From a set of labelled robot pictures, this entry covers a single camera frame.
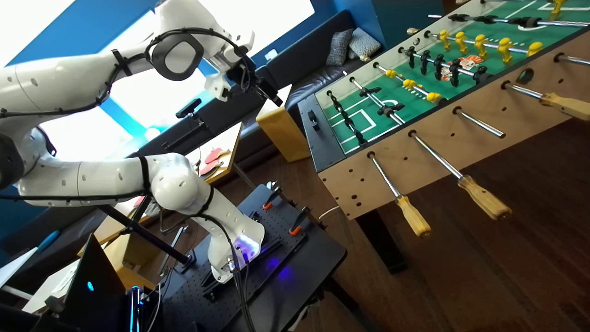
robotic arm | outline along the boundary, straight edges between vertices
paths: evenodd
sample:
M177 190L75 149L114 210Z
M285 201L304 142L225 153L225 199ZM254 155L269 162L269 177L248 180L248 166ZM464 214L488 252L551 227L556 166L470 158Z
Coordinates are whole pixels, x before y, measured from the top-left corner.
M197 0L166 0L145 44L108 53L42 59L0 70L0 188L42 206L112 204L149 192L166 208L191 215L212 236L208 260L217 282L260 252L263 227L210 188L177 153L121 160L55 158L38 123L99 105L116 79L154 68L166 79L189 77L204 57L217 68L206 88L228 97L226 72L252 73L250 37L232 37Z

black table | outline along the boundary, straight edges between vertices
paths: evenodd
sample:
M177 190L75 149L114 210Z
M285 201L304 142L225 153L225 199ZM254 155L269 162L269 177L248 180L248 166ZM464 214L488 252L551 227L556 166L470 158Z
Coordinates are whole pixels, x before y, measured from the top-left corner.
M276 232L278 228L287 236L287 228L300 214L300 210L289 204L287 199L282 199L280 195L272 199L271 210L261 210L260 206L267 201L269 193L269 188L258 186L239 204L239 210L248 215L256 212L260 223L265 225L267 232ZM311 223L307 215L302 219L302 225L306 225L306 230L300 234L293 249L284 254L282 263L278 263L278 267L269 276L261 276L265 282L261 282L260 287L254 286L256 289L250 289L252 295L248 297L248 311L256 330L285 330L300 313L300 310L309 302L309 298L313 298L322 289L331 291L359 319L361 324L370 326L368 319L365 319L354 298L348 297L348 293L341 289L331 278L333 269L346 256L344 247L326 236L326 232ZM212 330L210 326L223 326L226 330L247 330L245 319L236 310L236 291L232 284L223 286L225 291L219 291L221 295L217 295L212 302L199 295L199 286L195 286L199 284L195 282L195 271L208 269L206 247L208 238L193 249L193 252L197 254L197 267L186 273L169 273L162 291L164 322L160 324L160 328ZM276 260L276 256L263 256L261 263L258 265L267 265L272 260ZM256 280L260 273L263 275L261 267L252 265L247 282Z

